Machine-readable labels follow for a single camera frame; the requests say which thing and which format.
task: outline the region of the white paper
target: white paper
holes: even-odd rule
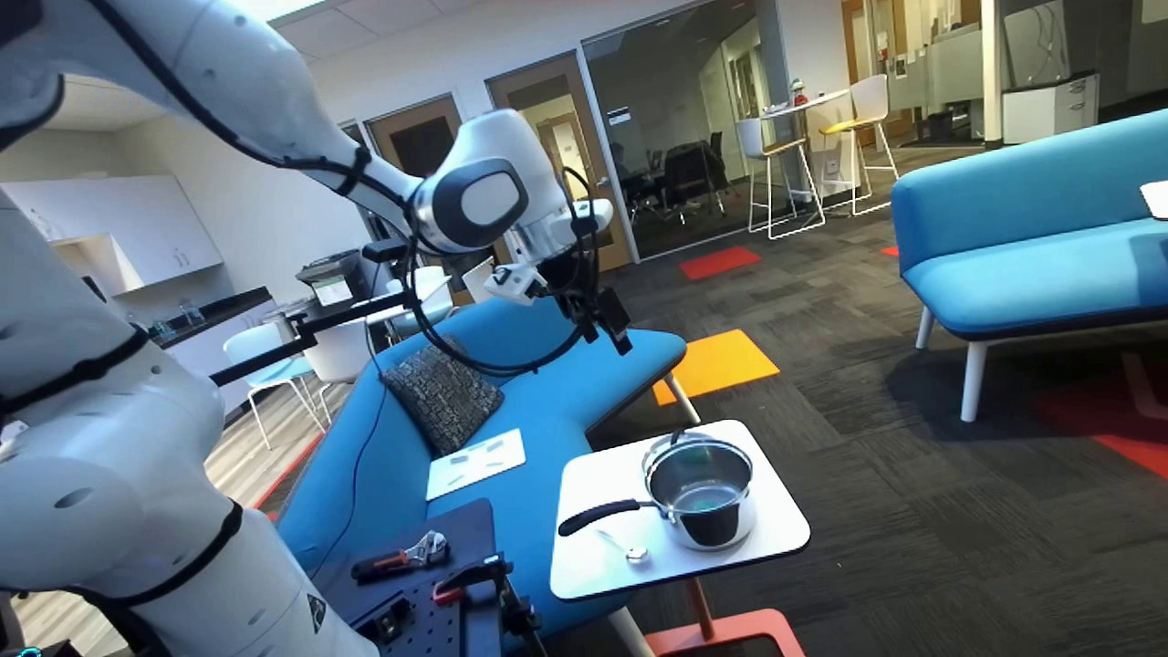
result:
[[[524,454],[524,436],[503,432],[496,439],[463,447],[459,454],[444,454],[443,459],[431,462],[431,483],[426,483],[426,501],[440,501],[452,489],[463,489],[472,483],[493,478],[500,472],[511,472],[525,459]]]

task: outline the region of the desk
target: desk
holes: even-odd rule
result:
[[[699,647],[740,641],[753,636],[775,638],[780,655],[803,655],[801,641],[792,641],[792,628],[777,611],[755,611],[739,617],[707,613],[706,593],[699,584],[701,573],[801,553],[809,542],[809,527],[744,424],[721,419],[701,424],[694,432],[735,443],[753,456],[755,473],[747,495],[755,506],[755,531],[739,548],[689,553],[671,535],[676,531],[656,510],[609,515],[573,535],[556,535],[550,593],[560,600],[589,600],[660,579],[689,579],[699,626],[646,636],[653,655],[683,655]],[[644,487],[644,456],[656,443],[660,439],[644,439],[633,447],[571,459],[564,466],[560,522],[601,501],[646,501],[651,494]],[[617,553],[612,544],[646,548],[651,563],[633,567],[623,553]]]
[[[835,100],[851,96],[851,88],[835,88],[835,91],[825,91],[825,96],[813,96],[806,104],[777,104],[777,105],[768,105],[764,118],[777,121],[777,118],[797,118],[797,113],[806,113],[806,111],[818,111],[818,105],[828,105]]]

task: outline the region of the blue sofa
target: blue sofa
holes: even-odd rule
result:
[[[440,329],[472,359],[531,363],[564,342],[573,325],[556,304],[520,307],[493,298],[444,318]],[[565,459],[592,450],[589,432],[597,424],[640,399],[653,381],[671,381],[687,353],[687,342],[671,334],[633,329],[628,341],[633,351],[623,359],[600,335],[597,342],[582,341],[536,374],[496,381],[503,405],[472,443],[520,427],[525,462],[440,501],[426,501],[426,443],[380,381],[380,369],[393,369],[425,351],[426,341],[393,342],[359,375],[331,432],[302,466],[277,533],[301,567],[317,576],[324,563],[380,554],[416,533],[425,517],[488,501],[496,548],[516,563],[511,584],[533,604],[545,636],[622,611],[628,596],[564,604],[550,596],[549,573]]]
[[[1168,318],[1168,224],[1139,195],[1154,178],[1168,178],[1168,111],[899,178],[917,346],[936,320],[968,341],[964,424],[994,342]]]

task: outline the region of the yellow mat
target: yellow mat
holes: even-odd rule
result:
[[[777,375],[777,365],[740,329],[694,341],[671,369],[689,399]],[[671,405],[671,391],[653,382],[656,405]]]

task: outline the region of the handle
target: handle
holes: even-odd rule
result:
[[[640,506],[656,506],[651,501],[609,501],[609,504],[597,504],[597,506],[584,506],[582,515],[571,515],[565,522],[560,522],[560,535],[573,535],[582,533],[584,527],[606,517],[606,515],[623,515],[623,510],[640,510]]]

